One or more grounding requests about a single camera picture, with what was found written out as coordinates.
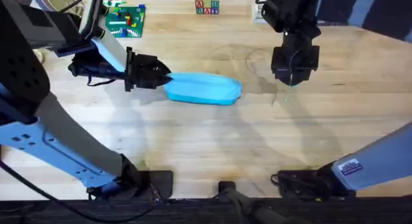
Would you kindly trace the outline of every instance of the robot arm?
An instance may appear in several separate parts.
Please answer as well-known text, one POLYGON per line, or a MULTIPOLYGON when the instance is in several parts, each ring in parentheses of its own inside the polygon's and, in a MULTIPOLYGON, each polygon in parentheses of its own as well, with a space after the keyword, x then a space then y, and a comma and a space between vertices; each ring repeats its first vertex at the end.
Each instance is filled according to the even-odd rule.
MULTIPOLYGON (((335 0, 266 0, 262 17, 276 32, 283 32, 282 47, 274 48, 272 71, 275 78, 294 86, 308 80, 310 72, 317 69, 319 47, 312 46, 312 39, 320 35, 316 27, 316 11, 324 19, 335 21, 331 14, 319 12, 335 0)), ((342 7, 350 6, 351 13, 344 22, 368 30, 410 41, 412 14, 410 6, 398 3, 402 9, 393 10, 390 15, 377 8, 384 8, 383 0, 337 0, 340 14, 342 7), (384 26, 380 19, 394 19, 384 26)), ((272 182, 279 187, 280 194, 302 199, 342 199, 354 196, 355 191, 412 175, 412 125, 408 124, 369 146, 329 163, 317 171, 279 171, 272 182)))
MULTIPOLYGON (((0 12, 2 44, 13 46, 1 60, 0 143, 74 176, 94 196, 133 195, 149 189, 150 179, 142 178, 143 172, 124 155, 104 147, 63 110, 32 48, 48 47, 58 56, 75 54, 73 74, 121 79, 127 91, 169 82, 167 67, 155 56, 123 49, 102 22, 107 12, 102 0, 89 0, 83 19, 3 0, 0 12)), ((172 176, 162 173, 169 182, 163 193, 167 197, 172 176)))

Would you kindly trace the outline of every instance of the wooden tabletop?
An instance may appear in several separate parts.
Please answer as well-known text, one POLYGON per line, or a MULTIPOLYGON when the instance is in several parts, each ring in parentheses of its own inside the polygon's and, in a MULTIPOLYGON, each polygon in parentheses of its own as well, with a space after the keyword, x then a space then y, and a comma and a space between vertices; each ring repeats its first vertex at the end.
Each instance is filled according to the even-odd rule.
MULTIPOLYGON (((412 45, 352 27, 322 28, 319 69, 288 88, 270 60, 282 35, 251 22, 249 0, 222 0, 219 15, 196 15, 193 0, 127 0, 147 6, 141 39, 119 39, 157 55, 172 71, 233 77, 233 106, 171 102, 162 88, 124 91, 122 82, 90 88, 66 69, 71 57, 46 54, 51 90, 67 112, 139 169, 174 171, 174 198, 208 198, 232 180, 247 196, 279 196, 270 175, 316 169, 412 120, 412 45)), ((3 149, 3 160, 61 199, 86 199, 75 178, 36 158, 3 149)), ((411 193, 412 178, 359 192, 411 193)), ((0 200, 43 199, 0 172, 0 200)))

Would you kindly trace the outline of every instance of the black mount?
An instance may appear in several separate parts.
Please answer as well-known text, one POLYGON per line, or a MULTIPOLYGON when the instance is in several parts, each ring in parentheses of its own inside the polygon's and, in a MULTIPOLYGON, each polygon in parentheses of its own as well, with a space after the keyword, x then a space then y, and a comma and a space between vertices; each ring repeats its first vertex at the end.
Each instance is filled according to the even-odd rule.
POLYGON ((173 192, 172 171, 138 171, 129 159, 122 157, 122 174, 113 182, 97 188, 87 188, 86 192, 103 200, 149 201, 170 198, 173 192))
POLYGON ((219 182, 217 198, 222 202, 232 202, 241 218, 240 223, 251 224, 310 224, 293 217, 284 217, 265 203, 264 200, 249 198, 236 190, 234 182, 219 182))
POLYGON ((356 192, 346 189, 332 171, 332 163, 318 170, 284 170, 271 176, 284 198, 300 200, 346 200, 356 192))
POLYGON ((319 46, 312 40, 321 34, 315 16, 317 0, 266 0, 262 17, 276 31, 283 32, 281 47, 275 47, 272 72, 288 86, 309 80, 319 62, 319 46))

